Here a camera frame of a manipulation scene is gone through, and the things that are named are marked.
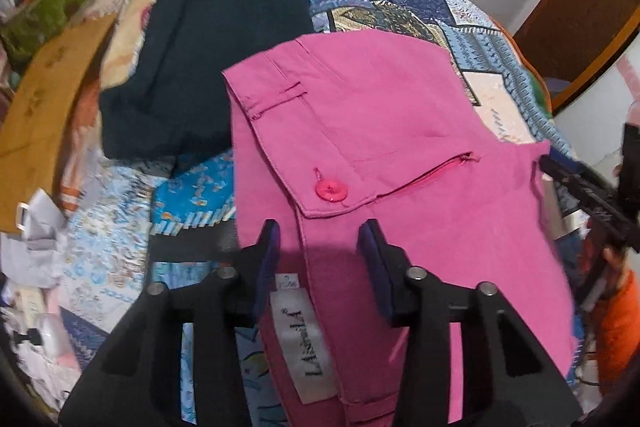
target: person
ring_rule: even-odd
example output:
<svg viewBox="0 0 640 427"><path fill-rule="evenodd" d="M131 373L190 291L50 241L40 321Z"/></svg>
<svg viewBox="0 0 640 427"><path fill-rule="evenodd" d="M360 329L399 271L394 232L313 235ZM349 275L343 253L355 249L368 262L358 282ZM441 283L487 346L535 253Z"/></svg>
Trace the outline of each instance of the person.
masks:
<svg viewBox="0 0 640 427"><path fill-rule="evenodd" d="M591 229L583 242L581 268L587 271L598 252L594 245L598 231ZM626 254L611 245L602 251L609 264L603 296L591 312L598 382L604 396L609 393L640 347L640 288Z"/></svg>

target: orange clothing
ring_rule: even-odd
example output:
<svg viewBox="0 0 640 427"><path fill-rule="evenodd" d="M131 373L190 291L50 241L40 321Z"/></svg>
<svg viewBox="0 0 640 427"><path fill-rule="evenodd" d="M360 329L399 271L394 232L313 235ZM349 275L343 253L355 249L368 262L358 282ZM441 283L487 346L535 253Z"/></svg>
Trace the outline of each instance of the orange clothing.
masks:
<svg viewBox="0 0 640 427"><path fill-rule="evenodd" d="M640 289L633 271L625 285L591 314L596 337L600 392L604 395L625 370L640 346Z"/></svg>

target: pink fabric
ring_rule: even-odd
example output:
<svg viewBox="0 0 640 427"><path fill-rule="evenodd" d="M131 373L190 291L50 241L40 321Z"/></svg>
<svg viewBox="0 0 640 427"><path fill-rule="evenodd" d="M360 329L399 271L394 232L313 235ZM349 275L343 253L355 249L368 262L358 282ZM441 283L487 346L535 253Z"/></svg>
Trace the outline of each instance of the pink fabric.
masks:
<svg viewBox="0 0 640 427"><path fill-rule="evenodd" d="M317 34L225 76L241 244L264 219L280 223L278 272L297 272L309 289L338 377L338 399L302 405L265 313L263 340L293 425L390 425L404 354L390 360L401 331L380 317L355 251L370 217L444 281L497 283L561 372L569 370L572 300L542 232L535 164L548 144L498 142L445 50L377 30ZM319 198L319 176L346 184L346 199ZM462 412L462 354L452 330L453 421Z"/></svg>

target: size tag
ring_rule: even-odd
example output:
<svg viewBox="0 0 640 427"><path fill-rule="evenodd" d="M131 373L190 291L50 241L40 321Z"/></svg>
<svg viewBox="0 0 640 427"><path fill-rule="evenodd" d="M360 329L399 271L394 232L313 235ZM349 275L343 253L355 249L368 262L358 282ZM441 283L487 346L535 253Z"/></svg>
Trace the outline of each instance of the size tag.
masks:
<svg viewBox="0 0 640 427"><path fill-rule="evenodd" d="M276 273L276 288L278 290L290 290L300 288L300 280L297 273Z"/></svg>
<svg viewBox="0 0 640 427"><path fill-rule="evenodd" d="M306 405L338 394L322 331L304 288L271 292L271 312L293 385Z"/></svg>

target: bed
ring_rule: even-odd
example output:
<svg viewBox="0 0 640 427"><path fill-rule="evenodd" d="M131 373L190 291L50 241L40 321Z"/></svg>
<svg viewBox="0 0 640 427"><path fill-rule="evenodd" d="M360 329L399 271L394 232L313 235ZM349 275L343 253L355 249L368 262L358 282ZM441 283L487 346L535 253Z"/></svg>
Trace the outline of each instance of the bed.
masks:
<svg viewBox="0 0 640 427"><path fill-rule="evenodd" d="M92 0L80 16L120 13L100 77L82 90L70 126L73 150L61 187L69 246L60 286L48 299L49 310L62 317L80 370L145 283L162 281L180 287L199 282L216 266L184 254L188 245L179 256L160 253L150 259L149 250L164 251L163 238L179 238L182 229L214 227L233 243L232 150L204 161L185 155L128 163L112 162L100 153L98 91L123 82L134 71L155 1ZM550 120L550 100L542 80L508 33L469 0L310 0L310 4L316 32L376 28L446 49L469 103L499 139L549 140L555 149L572 154ZM562 213L569 213L572 202L562 193L558 196ZM238 330L237 340L254 427L288 425L258 331ZM577 324L577 350L580 340ZM193 331L185 325L182 418L195 423L192 341ZM56 410L60 403L47 405Z"/></svg>

